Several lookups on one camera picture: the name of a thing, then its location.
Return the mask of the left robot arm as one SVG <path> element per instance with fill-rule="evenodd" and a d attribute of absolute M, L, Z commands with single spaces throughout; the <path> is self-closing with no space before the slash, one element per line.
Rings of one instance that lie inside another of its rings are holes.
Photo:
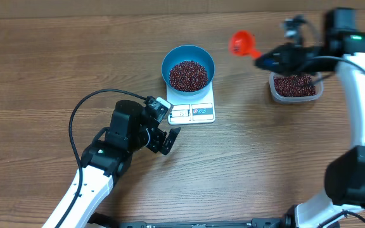
<path fill-rule="evenodd" d="M 146 147 L 167 155 L 180 128 L 166 133 L 158 126 L 172 108 L 163 98 L 148 97 L 144 104 L 118 101 L 110 125 L 82 153 L 81 169 L 44 226 L 84 227 L 130 167 L 133 153 Z"/>

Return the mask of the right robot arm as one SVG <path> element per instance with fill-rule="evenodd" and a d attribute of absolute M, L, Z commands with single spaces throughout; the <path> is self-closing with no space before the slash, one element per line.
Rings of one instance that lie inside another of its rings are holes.
<path fill-rule="evenodd" d="M 365 32 L 357 29 L 355 11 L 335 8 L 324 16 L 324 36 L 304 47 L 298 15 L 283 22 L 289 43 L 255 60 L 255 65 L 283 76 L 335 73 L 343 87 L 350 120 L 350 148 L 331 162 L 324 189 L 310 200 L 293 206 L 281 227 L 336 227 L 349 215 L 365 210 Z"/>

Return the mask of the red scoop with blue handle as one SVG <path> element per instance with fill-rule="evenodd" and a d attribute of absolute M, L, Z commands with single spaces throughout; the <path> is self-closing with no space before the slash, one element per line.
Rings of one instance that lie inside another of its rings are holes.
<path fill-rule="evenodd" d="M 262 53 L 255 48 L 255 36 L 246 30 L 236 32 L 229 41 L 229 51 L 237 56 L 250 56 L 256 60 Z"/>

